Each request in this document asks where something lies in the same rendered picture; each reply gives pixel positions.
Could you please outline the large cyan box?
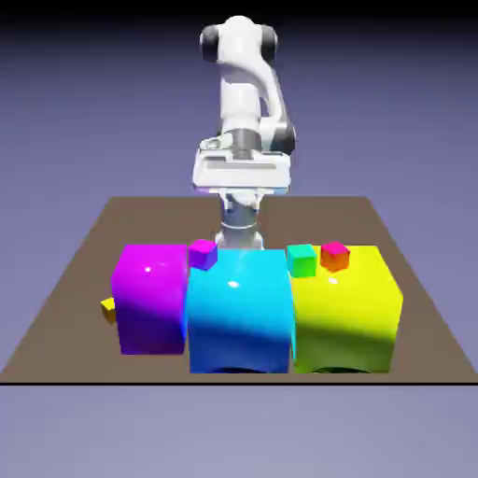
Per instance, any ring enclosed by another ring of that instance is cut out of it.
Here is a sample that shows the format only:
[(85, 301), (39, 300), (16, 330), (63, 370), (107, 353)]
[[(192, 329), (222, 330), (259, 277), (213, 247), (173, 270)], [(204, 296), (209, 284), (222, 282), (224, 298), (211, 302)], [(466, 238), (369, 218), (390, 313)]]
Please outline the large cyan box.
[(190, 271), (190, 370), (287, 373), (294, 332), (283, 249), (221, 249), (207, 271)]

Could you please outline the large magenta box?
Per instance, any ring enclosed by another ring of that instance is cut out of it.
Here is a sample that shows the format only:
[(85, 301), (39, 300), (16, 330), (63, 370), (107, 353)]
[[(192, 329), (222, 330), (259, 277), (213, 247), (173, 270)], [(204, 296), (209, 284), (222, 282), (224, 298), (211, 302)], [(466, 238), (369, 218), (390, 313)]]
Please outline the large magenta box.
[(110, 285), (122, 354), (184, 353), (188, 288), (185, 244), (125, 246)]

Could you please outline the small green cube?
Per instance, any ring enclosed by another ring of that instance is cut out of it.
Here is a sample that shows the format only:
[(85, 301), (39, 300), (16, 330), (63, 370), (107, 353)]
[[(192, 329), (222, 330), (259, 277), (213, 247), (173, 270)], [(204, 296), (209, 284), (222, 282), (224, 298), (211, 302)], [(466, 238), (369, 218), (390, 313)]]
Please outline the small green cube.
[(310, 244), (287, 246), (287, 263), (292, 278), (316, 275), (317, 254)]

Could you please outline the small magenta cube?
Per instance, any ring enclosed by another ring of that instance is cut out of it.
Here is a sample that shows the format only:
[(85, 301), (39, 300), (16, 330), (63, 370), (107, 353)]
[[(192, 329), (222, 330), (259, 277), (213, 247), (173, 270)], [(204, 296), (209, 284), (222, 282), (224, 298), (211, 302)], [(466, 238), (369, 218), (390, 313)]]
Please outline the small magenta cube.
[(190, 268), (209, 270), (218, 260), (218, 245), (215, 241), (198, 239), (188, 248)]

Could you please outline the large yellow box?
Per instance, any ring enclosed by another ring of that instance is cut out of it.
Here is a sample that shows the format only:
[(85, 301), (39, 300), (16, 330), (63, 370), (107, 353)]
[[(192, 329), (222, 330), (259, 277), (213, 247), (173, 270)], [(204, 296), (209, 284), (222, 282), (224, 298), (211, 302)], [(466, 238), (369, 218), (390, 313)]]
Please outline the large yellow box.
[(296, 373), (390, 370), (403, 294), (377, 246), (347, 248), (347, 268), (291, 279)]

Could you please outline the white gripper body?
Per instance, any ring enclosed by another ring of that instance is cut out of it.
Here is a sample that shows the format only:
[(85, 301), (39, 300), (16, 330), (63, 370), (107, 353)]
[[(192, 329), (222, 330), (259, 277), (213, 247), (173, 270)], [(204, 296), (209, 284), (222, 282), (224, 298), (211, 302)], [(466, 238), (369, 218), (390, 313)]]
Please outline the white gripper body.
[(198, 190), (287, 190), (290, 156), (253, 150), (251, 159), (235, 159), (230, 149), (198, 150), (192, 184)]

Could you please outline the small red cube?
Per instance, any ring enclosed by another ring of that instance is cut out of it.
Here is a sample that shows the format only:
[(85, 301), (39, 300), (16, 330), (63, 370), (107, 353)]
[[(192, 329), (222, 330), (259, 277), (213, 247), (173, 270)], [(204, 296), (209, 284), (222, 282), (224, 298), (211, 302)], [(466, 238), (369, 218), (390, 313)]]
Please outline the small red cube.
[(347, 269), (350, 262), (350, 249), (340, 242), (322, 244), (320, 265), (329, 272), (336, 273)]

